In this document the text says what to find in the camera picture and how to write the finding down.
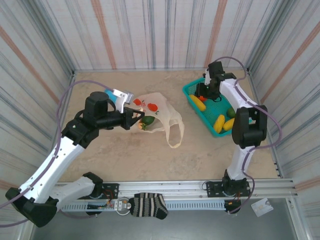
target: plastic bag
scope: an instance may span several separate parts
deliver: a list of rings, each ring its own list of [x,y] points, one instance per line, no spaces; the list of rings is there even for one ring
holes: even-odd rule
[[[155,120],[146,127],[146,130],[139,129],[139,123],[137,122],[128,132],[155,133],[165,131],[166,141],[171,148],[175,149],[181,145],[185,131],[182,117],[161,93],[154,92],[136,97],[133,100],[133,105],[137,106],[137,110],[145,112],[145,116],[155,117]],[[176,124],[179,126],[180,141],[172,146],[169,143],[170,127]]]

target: yellow vegetable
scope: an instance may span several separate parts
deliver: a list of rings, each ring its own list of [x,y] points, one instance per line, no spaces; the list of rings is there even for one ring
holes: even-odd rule
[[[215,121],[214,125],[213,125],[213,129],[219,134],[222,130],[222,127],[225,124],[225,116],[224,115],[220,115],[218,116],[217,120]]]
[[[204,105],[204,103],[197,98],[196,96],[190,94],[189,97],[191,98],[191,100],[194,102],[194,104],[198,107],[198,109],[203,112],[206,110],[206,105]]]
[[[223,130],[229,131],[230,129],[232,129],[234,122],[235,122],[235,118],[231,118],[229,121],[226,121],[225,124],[223,125]]]

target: green vegetable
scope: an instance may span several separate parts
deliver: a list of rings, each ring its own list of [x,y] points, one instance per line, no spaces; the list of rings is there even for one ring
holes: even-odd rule
[[[232,107],[230,107],[230,108],[228,109],[228,111],[226,111],[226,115],[227,115],[229,118],[233,119],[233,118],[236,117],[236,112],[235,112],[235,110],[234,110]]]
[[[154,116],[144,116],[142,119],[141,119],[141,122],[143,124],[145,124],[146,126],[152,124],[155,120],[155,117]]]

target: bag handle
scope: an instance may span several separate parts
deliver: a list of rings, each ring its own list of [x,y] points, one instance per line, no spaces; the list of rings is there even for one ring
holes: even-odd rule
[[[185,132],[185,125],[182,122],[181,119],[176,119],[177,120],[177,124],[179,125],[179,130],[180,130],[180,142],[178,142],[176,145],[172,146],[169,143],[169,138],[170,138],[170,128],[175,124],[173,124],[172,126],[169,125],[169,129],[165,129],[165,136],[166,136],[166,142],[168,143],[168,145],[170,146],[170,148],[172,149],[176,149],[177,147],[179,147],[181,145],[182,139],[184,138],[184,132]]]

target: metal wall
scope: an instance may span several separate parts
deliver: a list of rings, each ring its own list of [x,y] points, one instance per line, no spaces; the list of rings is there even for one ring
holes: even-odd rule
[[[246,63],[281,0],[37,0],[77,70]],[[226,67],[237,63],[225,60]]]
[[[0,2],[0,203],[51,150],[57,103],[72,74],[26,4]],[[0,211],[0,224],[22,218],[11,206]],[[0,239],[17,239],[20,229],[0,228]]]
[[[314,239],[320,238],[320,1],[290,6],[251,66],[260,101],[279,120],[276,146],[284,177],[293,178]],[[279,131],[269,121],[272,139]]]

